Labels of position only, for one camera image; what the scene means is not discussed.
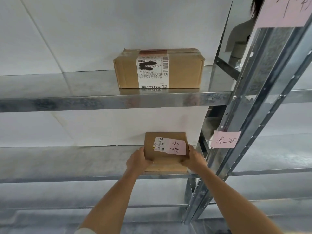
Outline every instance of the metal post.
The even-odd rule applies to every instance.
[[[212,149],[211,168],[226,180],[312,60],[312,16],[302,28],[257,31],[219,130],[242,131],[234,149]],[[196,220],[212,195],[197,184],[184,222]]]

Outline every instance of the small cardboard box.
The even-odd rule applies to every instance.
[[[124,50],[114,59],[119,88],[199,88],[205,58],[195,48]]]
[[[155,151],[153,146],[156,137],[183,140],[186,143],[186,155],[169,154]],[[189,158],[188,141],[185,132],[147,132],[144,140],[144,155],[148,160],[154,161],[146,171],[187,171],[187,168],[180,164],[181,161]]]

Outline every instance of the pink paper label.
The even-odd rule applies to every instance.
[[[234,148],[241,131],[238,132],[225,132],[215,131],[213,134],[213,140],[211,142],[212,148]]]
[[[153,149],[164,153],[186,155],[186,143],[178,139],[156,137]]]
[[[265,0],[255,28],[304,26],[312,13],[312,0]]]

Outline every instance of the white label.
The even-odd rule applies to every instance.
[[[166,89],[169,86],[169,57],[140,55],[136,59],[138,86],[143,89]]]
[[[156,137],[153,149],[164,153],[185,155],[186,143],[183,140]]]

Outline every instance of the person's right arm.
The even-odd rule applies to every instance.
[[[283,234],[262,211],[216,176],[193,146],[189,149],[190,159],[181,164],[203,179],[233,234]]]

